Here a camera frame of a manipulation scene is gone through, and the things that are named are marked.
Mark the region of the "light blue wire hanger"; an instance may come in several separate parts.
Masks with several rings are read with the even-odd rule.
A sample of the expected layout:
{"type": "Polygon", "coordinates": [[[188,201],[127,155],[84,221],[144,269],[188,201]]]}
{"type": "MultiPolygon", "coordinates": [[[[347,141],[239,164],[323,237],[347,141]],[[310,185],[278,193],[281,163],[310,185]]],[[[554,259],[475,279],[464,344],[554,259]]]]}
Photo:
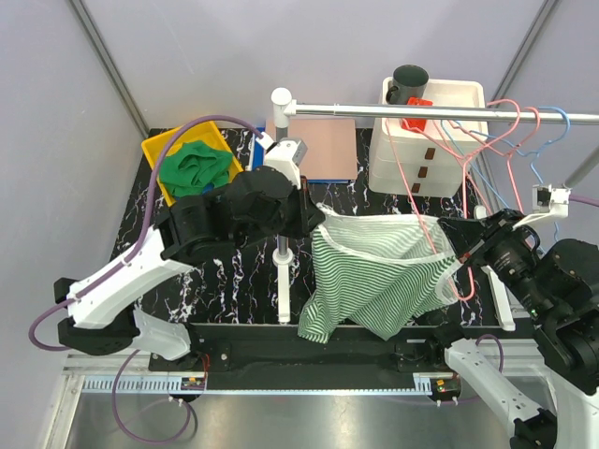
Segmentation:
{"type": "MultiPolygon", "coordinates": [[[[505,139],[505,138],[500,138],[500,137],[496,137],[493,135],[488,135],[488,134],[484,134],[482,132],[478,132],[475,130],[466,130],[465,128],[463,128],[461,126],[460,122],[456,122],[456,121],[450,121],[448,120],[448,123],[454,128],[454,129],[459,129],[461,130],[464,134],[467,134],[471,137],[474,137],[475,139],[477,139],[478,136],[484,137],[488,139],[488,143],[491,143],[492,141],[500,141],[504,144],[506,144],[508,147],[511,148],[510,151],[506,152],[506,153],[501,153],[499,152],[499,154],[501,156],[504,157],[505,161],[506,161],[506,168],[507,168],[507,172],[509,175],[509,179],[512,185],[512,190],[514,191],[514,196],[517,200],[517,205],[519,206],[519,208],[521,208],[521,201],[519,199],[519,190],[518,187],[516,185],[516,181],[515,181],[515,177],[513,175],[513,171],[512,171],[512,167],[511,167],[511,159],[515,154],[518,154],[520,157],[522,158],[527,158],[527,157],[531,157],[531,161],[529,164],[530,170],[532,171],[532,173],[535,175],[536,179],[537,179],[537,184],[545,184],[543,177],[540,175],[540,173],[538,172],[538,170],[536,169],[536,167],[534,166],[534,163],[536,162],[536,160],[539,158],[539,156],[543,153],[544,149],[562,139],[564,139],[571,128],[571,121],[570,118],[568,116],[568,114],[560,108],[557,107],[526,107],[527,110],[530,110],[533,115],[535,116],[536,119],[536,125],[535,125],[535,129],[532,131],[532,133],[527,136],[525,139],[523,139],[519,144],[513,144],[512,142],[510,142],[509,140],[505,139]],[[520,147],[523,145],[523,143],[525,141],[527,141],[529,138],[531,138],[540,128],[540,110],[552,110],[554,112],[559,113],[562,118],[565,121],[565,129],[562,132],[562,134],[556,138],[556,139],[549,139],[547,140],[545,143],[543,143],[537,150],[535,151],[530,151],[530,152],[523,152],[520,147]]],[[[560,228],[558,225],[558,221],[554,223],[554,240],[555,242],[558,242],[559,239],[559,232],[560,232],[560,228]]]]}

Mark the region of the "green white striped tank top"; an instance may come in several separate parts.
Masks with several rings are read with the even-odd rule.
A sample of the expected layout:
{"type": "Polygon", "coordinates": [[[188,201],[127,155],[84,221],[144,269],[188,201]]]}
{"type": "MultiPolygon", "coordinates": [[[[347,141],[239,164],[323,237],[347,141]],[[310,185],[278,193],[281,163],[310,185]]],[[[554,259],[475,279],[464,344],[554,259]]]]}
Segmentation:
{"type": "Polygon", "coordinates": [[[320,204],[312,234],[315,290],[298,325],[325,344],[346,321],[389,340],[413,318],[457,302],[460,264],[436,217],[341,215],[320,204]]]}

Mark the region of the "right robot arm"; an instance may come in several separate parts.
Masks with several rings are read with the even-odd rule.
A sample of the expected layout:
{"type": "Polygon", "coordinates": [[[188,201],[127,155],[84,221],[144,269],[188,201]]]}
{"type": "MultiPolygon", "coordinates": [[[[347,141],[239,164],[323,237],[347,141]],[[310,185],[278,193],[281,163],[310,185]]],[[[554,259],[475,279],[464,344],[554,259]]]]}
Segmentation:
{"type": "Polygon", "coordinates": [[[425,359],[452,369],[503,422],[513,448],[598,445],[598,248],[561,239],[539,256],[527,216],[501,210],[484,219],[441,218],[458,261],[490,268],[530,314],[533,340],[549,369],[557,411],[529,400],[478,352],[461,327],[436,327],[425,359]]]}

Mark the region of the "blue tank top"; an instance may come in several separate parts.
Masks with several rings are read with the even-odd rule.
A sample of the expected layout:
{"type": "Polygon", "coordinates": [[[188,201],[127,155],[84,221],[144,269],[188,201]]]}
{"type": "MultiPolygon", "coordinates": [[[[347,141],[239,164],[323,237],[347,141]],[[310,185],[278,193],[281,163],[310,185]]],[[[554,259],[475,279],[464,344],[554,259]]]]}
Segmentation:
{"type": "Polygon", "coordinates": [[[215,190],[216,190],[216,187],[213,184],[209,184],[203,189],[202,194],[203,195],[209,194],[215,190]]]}

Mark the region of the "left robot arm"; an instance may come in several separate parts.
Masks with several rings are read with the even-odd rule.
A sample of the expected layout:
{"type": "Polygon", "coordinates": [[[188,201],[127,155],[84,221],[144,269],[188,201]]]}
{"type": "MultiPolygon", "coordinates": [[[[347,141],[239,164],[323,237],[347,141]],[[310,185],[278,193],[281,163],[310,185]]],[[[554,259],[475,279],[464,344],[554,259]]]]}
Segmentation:
{"type": "Polygon", "coordinates": [[[68,312],[57,326],[58,340],[87,355],[130,347],[194,369],[202,348],[187,327],[155,318],[134,302],[172,277],[265,238],[306,238],[324,220],[306,185],[293,185],[271,167],[183,197],[157,217],[139,249],[130,248],[85,280],[56,282],[68,312]]]}

